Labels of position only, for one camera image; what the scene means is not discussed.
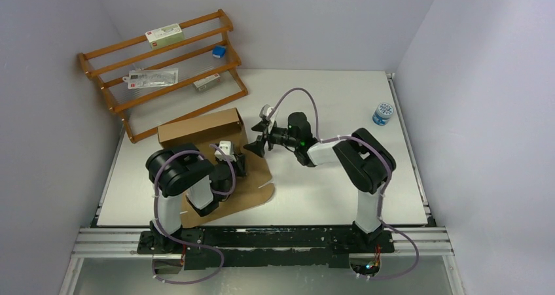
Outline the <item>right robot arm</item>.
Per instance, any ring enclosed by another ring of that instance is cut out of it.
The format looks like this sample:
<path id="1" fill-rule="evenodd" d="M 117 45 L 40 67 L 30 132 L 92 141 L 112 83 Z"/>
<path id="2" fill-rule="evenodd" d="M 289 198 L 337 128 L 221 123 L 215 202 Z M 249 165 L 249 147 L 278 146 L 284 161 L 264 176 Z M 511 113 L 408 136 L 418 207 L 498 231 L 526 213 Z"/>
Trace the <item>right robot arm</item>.
<path id="1" fill-rule="evenodd" d="M 359 251 L 370 251 L 384 230 L 384 189 L 396 168 L 392 155 L 364 128 L 348 136 L 320 142 L 303 112 L 291 113 L 287 126 L 281 128 L 276 124 L 274 111 L 269 105 L 262 108 L 260 122 L 252 127 L 258 136 L 244 145 L 244 149 L 262 158 L 266 151 L 279 145 L 291 149 L 305 167 L 341 164 L 358 190 L 353 244 Z"/>

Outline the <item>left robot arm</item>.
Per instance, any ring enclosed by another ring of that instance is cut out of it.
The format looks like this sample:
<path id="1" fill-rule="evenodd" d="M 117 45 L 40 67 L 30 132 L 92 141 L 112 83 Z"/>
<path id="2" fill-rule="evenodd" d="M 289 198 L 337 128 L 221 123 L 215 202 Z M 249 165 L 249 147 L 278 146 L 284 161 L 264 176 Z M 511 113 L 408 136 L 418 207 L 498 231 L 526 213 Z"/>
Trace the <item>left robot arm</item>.
<path id="1" fill-rule="evenodd" d="M 235 191 L 237 180 L 247 175 L 246 157 L 230 141 L 214 145 L 215 163 L 192 143 L 165 148 L 151 154 L 145 164 L 155 190 L 156 213 L 149 231 L 142 232 L 139 254 L 171 254 L 185 251 L 186 243 L 201 243 L 200 237 L 184 230 L 181 201 L 200 217 L 212 213 Z"/>

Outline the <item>brown cardboard box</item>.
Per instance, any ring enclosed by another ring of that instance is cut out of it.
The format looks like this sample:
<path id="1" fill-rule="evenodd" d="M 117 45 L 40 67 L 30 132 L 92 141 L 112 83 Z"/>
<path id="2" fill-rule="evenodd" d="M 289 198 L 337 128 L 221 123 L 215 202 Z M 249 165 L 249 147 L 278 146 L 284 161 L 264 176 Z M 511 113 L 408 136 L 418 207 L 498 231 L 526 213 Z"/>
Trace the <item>brown cardboard box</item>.
<path id="1" fill-rule="evenodd" d="M 230 199 L 220 203 L 214 212 L 201 217 L 193 206 L 183 200 L 181 224 L 184 228 L 204 224 L 219 226 L 268 226 L 263 207 L 274 195 L 272 175 L 264 158 L 243 149 L 248 143 L 247 131 L 236 108 L 181 120 L 158 127 L 158 142 L 164 148 L 179 147 L 193 143 L 213 164 L 221 153 L 210 147 L 222 141 L 230 141 L 233 147 L 221 147 L 223 151 L 243 154 L 246 159 L 246 176 L 236 178 L 236 189 Z"/>

